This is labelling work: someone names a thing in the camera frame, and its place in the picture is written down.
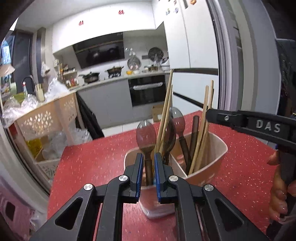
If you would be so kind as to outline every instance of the red table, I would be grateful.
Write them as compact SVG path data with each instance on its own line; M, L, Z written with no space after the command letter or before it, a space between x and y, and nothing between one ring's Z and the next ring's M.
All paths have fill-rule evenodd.
M201 112L185 116L185 134L191 132L194 115L201 116ZM211 124L210 132L219 136L228 146L228 153L223 157L221 169L212 184L265 232L269 222L269 191L275 170L275 167L266 163L273 150L256 138L228 127ZM67 147L54 178L48 218L84 184L106 184L123 174L124 156L136 146L136 131L132 130ZM138 204L124 206L122 240L176 240L174 226L174 215L149 220Z

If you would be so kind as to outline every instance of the human hand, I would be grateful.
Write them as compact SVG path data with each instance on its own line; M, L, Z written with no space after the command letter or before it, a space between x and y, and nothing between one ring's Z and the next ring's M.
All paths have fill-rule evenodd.
M279 164L279 152L276 151L269 157L269 165L275 166ZM270 190L269 201L269 216L275 221L280 220L280 214L287 214L288 208L285 202L287 193L296 197L296 180L293 181L288 187L281 178L281 165L278 165L273 178L272 188Z

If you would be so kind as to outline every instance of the cooking pot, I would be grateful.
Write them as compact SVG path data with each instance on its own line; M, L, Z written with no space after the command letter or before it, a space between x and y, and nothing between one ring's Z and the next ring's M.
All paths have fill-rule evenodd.
M80 74L79 76L82 76L85 83L92 83L92 82L96 82L96 81L100 80L99 75L100 75L100 73L92 73L92 72L90 72L87 75Z
M108 72L109 75L111 74L116 74L116 73L121 73L123 67L115 67L113 66L112 69L107 69L105 72Z

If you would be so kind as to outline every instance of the built-in oven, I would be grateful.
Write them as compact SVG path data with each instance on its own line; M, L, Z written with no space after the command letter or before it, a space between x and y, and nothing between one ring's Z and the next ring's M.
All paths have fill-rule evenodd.
M133 106L165 100L165 76L149 76L128 80Z

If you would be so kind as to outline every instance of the utensil holder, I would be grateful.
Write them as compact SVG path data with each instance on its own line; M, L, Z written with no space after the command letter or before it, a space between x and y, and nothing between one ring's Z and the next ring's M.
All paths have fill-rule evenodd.
M187 144L190 145L191 134L184 136ZM198 186L203 186L205 183L218 173L222 157L227 152L227 145L218 136L209 132L209 148L208 154L205 155L206 162L209 163L197 172L191 175L185 174L185 162L179 139L176 140L175 146L170 153L169 166L172 167L174 174L187 180L188 183ZM142 153L139 148L129 150L124 157L124 168L134 164L137 153ZM151 154L151 159L154 162L154 154ZM141 195L139 205L144 214L150 218L160 218L175 212L174 204L160 204L157 200L156 187L144 186L142 182Z

